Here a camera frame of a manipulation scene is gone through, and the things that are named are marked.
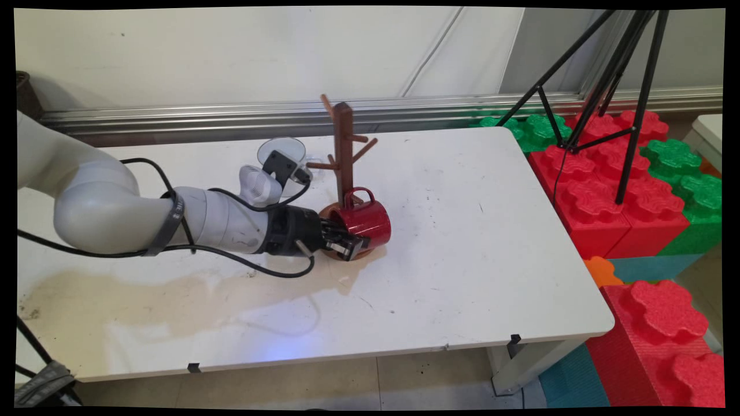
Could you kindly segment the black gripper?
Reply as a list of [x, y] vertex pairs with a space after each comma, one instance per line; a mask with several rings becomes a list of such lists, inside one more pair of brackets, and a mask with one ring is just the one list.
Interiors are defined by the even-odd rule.
[[370, 239], [349, 232], [345, 225], [335, 221], [321, 221], [316, 211], [299, 206], [281, 206], [268, 213], [268, 228], [262, 251], [264, 253], [299, 257], [303, 255], [296, 240], [310, 253], [323, 248], [323, 253], [338, 261], [355, 261], [367, 255], [365, 245]]

